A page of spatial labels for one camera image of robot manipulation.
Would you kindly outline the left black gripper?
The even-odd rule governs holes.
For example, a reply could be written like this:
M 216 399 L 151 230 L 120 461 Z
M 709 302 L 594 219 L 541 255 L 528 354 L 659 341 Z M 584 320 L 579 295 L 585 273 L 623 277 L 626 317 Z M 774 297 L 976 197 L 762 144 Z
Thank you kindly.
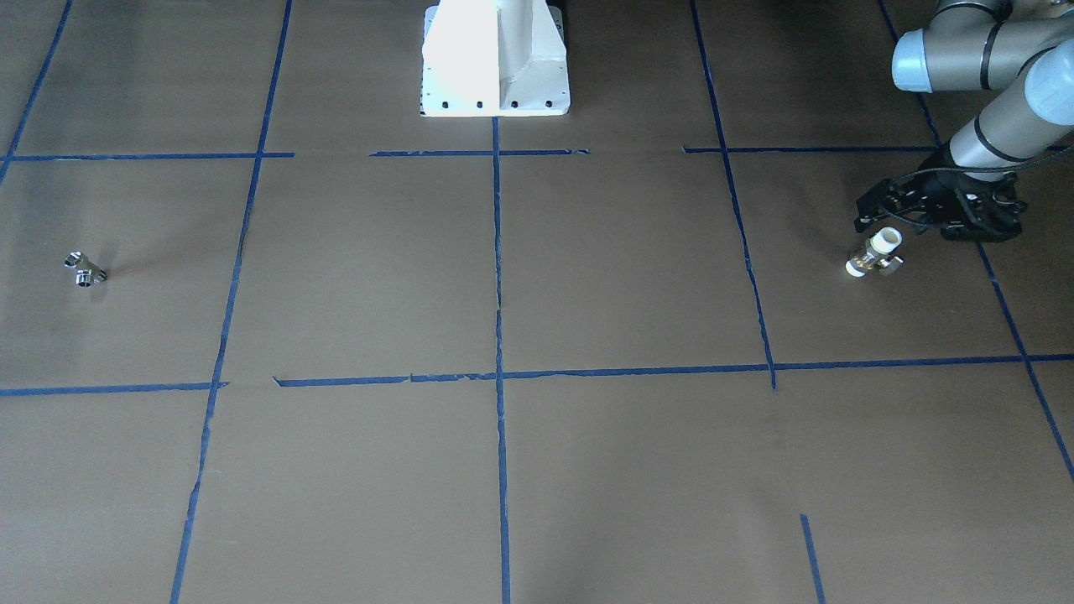
M 920 211 L 921 221 L 939 229 L 948 241 L 1000 243 L 1020 236 L 1025 203 L 1015 191 L 1017 175 L 989 173 L 978 179 L 952 171 L 956 164 L 950 144 L 944 143 L 918 167 L 920 171 L 941 167 L 942 171 L 918 174 L 902 186 L 881 179 L 856 199 L 854 230 L 863 234 L 889 222 L 915 228 L 914 219 L 902 214 L 912 208 Z

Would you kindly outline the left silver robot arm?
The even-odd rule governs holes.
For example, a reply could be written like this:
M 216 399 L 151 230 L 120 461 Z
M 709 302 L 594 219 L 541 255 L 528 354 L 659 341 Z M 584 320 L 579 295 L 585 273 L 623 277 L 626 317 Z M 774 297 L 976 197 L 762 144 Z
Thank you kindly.
M 854 226 L 909 222 L 948 241 L 998 243 L 1024 232 L 1017 174 L 1071 135 L 1070 1 L 940 1 L 903 34 L 891 77 L 901 91 L 995 91 L 995 99 L 910 174 L 857 200 Z

